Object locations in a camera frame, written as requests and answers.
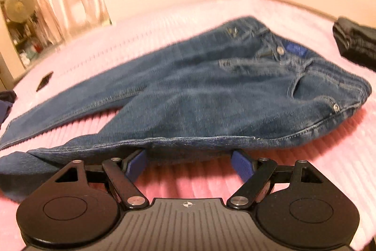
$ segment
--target jeans pocket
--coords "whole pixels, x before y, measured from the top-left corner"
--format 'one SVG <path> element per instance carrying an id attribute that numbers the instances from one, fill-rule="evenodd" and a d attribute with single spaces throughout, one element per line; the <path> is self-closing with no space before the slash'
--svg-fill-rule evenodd
<path id="1" fill-rule="evenodd" d="M 277 77 L 289 73 L 289 69 L 285 65 L 273 59 L 247 59 L 247 58 L 231 58 L 219 60 L 219 67 L 225 71 L 234 74 L 247 76 L 270 76 Z"/>
<path id="2" fill-rule="evenodd" d="M 340 95 L 338 87 L 330 81 L 320 80 L 316 75 L 307 73 L 296 75 L 287 90 L 287 96 L 291 99 L 301 102 L 321 101 L 330 108 L 331 113 L 338 113 L 343 107 Z"/>

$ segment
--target pink blanket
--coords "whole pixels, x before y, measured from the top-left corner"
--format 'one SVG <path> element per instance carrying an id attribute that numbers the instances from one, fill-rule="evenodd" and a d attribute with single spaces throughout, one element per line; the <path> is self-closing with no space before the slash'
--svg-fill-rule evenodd
<path id="1" fill-rule="evenodd" d="M 214 0 L 95 29 L 62 46 L 60 52 L 44 60 L 16 86 L 18 100 L 2 125 L 1 133 L 11 119 L 78 82 L 245 15 L 256 17 L 277 34 L 306 45 L 344 69 L 366 78 L 376 89 L 373 71 L 340 57 L 332 36 L 332 22 L 271 0 Z M 36 93 L 39 81 L 50 71 L 54 74 L 49 85 Z M 75 136 L 96 133 L 115 114 L 116 111 L 108 111 L 72 122 L 0 151 L 0 156 L 13 151 L 54 147 Z M 252 154 L 270 157 L 281 164 L 307 159 L 336 184 L 360 211 L 360 225 L 351 244 L 356 250 L 361 250 L 376 234 L 375 123 L 376 101 L 372 94 L 360 111 L 326 137 L 299 148 L 254 151 Z M 149 200 L 154 197 L 222 197 L 226 201 L 240 185 L 241 180 L 228 158 L 148 168 L 137 181 L 137 186 Z M 19 251 L 24 246 L 16 223 L 16 209 L 16 203 L 0 195 L 0 250 Z"/>

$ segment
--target blue denim jeans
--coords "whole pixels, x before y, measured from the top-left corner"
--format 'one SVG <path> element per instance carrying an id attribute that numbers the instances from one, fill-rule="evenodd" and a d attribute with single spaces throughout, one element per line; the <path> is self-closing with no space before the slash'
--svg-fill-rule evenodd
<path id="1" fill-rule="evenodd" d="M 73 159 L 100 163 L 140 147 L 161 164 L 302 145 L 352 116 L 371 91 L 366 80 L 258 20 L 236 19 L 103 72 L 13 120 L 0 149 L 122 108 L 97 134 L 0 158 L 0 189 L 22 200 Z"/>

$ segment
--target metal pin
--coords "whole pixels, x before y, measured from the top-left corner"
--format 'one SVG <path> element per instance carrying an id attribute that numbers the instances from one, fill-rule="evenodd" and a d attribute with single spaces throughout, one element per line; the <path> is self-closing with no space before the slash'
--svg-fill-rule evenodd
<path id="1" fill-rule="evenodd" d="M 335 112 L 338 112 L 338 111 L 340 110 L 340 106 L 339 106 L 337 103 L 335 103 L 335 104 L 333 105 L 333 110 L 334 110 Z"/>
<path id="2" fill-rule="evenodd" d="M 248 199 L 243 196 L 235 196 L 231 198 L 230 202 L 236 206 L 241 206 L 247 204 Z"/>
<path id="3" fill-rule="evenodd" d="M 230 34 L 233 38 L 235 38 L 238 35 L 238 29 L 235 27 L 234 29 L 228 28 L 227 29 L 228 34 Z"/>
<path id="4" fill-rule="evenodd" d="M 144 204 L 145 201 L 146 201 L 145 198 L 141 196 L 133 196 L 127 199 L 127 202 L 130 205 L 141 205 L 141 204 Z"/>
<path id="5" fill-rule="evenodd" d="M 277 47 L 277 53 L 281 56 L 283 56 L 285 54 L 285 49 L 281 46 L 278 46 Z"/>

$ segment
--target bed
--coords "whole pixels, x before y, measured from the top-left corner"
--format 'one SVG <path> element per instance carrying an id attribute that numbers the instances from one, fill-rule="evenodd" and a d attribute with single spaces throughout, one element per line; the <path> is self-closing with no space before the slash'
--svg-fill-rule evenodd
<path id="1" fill-rule="evenodd" d="M 60 46 L 16 86 L 18 99 L 2 125 L 1 133 L 11 119 L 80 81 L 245 15 L 258 18 L 272 31 L 310 47 L 346 70 L 366 78 L 376 88 L 376 73 L 341 58 L 332 35 L 332 21 L 275 0 L 211 0 L 97 28 Z M 40 79 L 50 71 L 54 74 L 48 86 L 35 92 Z M 0 151 L 0 156 L 13 151 L 54 147 L 75 136 L 95 133 L 116 112 L 108 110 L 82 118 Z M 293 165 L 297 159 L 307 159 L 336 184 L 360 212 L 360 225 L 351 244 L 355 250 L 361 250 L 376 234 L 375 122 L 376 101 L 375 94 L 372 94 L 352 118 L 306 146 L 250 151 L 255 158 L 266 156 L 281 164 Z M 149 200 L 154 197 L 222 197 L 227 200 L 241 184 L 228 157 L 167 168 L 150 167 L 136 182 Z M 19 251 L 24 246 L 16 223 L 16 209 L 16 203 L 0 196 L 0 222 L 3 224 L 0 250 Z"/>

